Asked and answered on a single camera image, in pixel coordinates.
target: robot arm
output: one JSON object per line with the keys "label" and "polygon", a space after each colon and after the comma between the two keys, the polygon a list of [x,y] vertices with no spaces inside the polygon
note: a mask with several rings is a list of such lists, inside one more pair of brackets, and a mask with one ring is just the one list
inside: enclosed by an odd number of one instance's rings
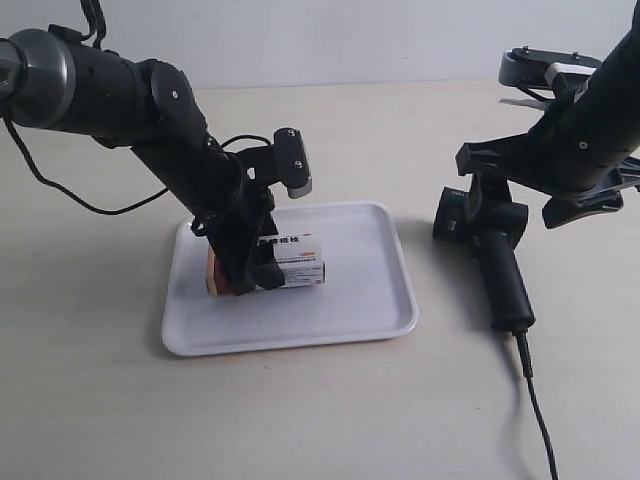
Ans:
{"label": "robot arm", "polygon": [[192,230],[207,237],[234,294],[282,286],[272,247],[257,240],[277,233],[269,186],[283,183],[291,198],[311,190],[300,132],[281,129],[273,144],[225,152],[181,71],[131,62],[84,38],[52,25],[0,39],[0,113],[24,127],[130,147],[195,216]]}

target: table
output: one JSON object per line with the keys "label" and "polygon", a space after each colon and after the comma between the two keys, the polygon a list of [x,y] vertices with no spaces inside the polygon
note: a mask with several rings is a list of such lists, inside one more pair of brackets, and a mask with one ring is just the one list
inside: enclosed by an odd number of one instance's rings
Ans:
{"label": "table", "polygon": [[[108,479],[542,479],[513,341],[493,335],[476,266],[434,244],[464,141],[526,131],[493,80],[199,91],[211,132],[300,128],[321,203],[395,215],[422,315],[387,342],[177,359],[160,344],[172,197],[123,217],[35,182],[0,133],[0,476]],[[160,188],[126,150],[23,131],[45,174],[116,208]],[[280,205],[288,204],[276,188]],[[538,316],[535,382],[561,478],[635,479],[640,198],[552,232],[531,206],[518,258]]]}

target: white tray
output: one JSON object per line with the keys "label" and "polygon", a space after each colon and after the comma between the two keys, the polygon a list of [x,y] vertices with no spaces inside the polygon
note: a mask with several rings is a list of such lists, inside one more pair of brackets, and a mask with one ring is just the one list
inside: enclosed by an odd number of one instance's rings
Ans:
{"label": "white tray", "polygon": [[162,340],[176,355],[197,356],[382,340],[409,333],[418,307],[395,224],[372,202],[282,208],[281,232],[318,233],[325,285],[210,297],[208,242],[178,230]]}

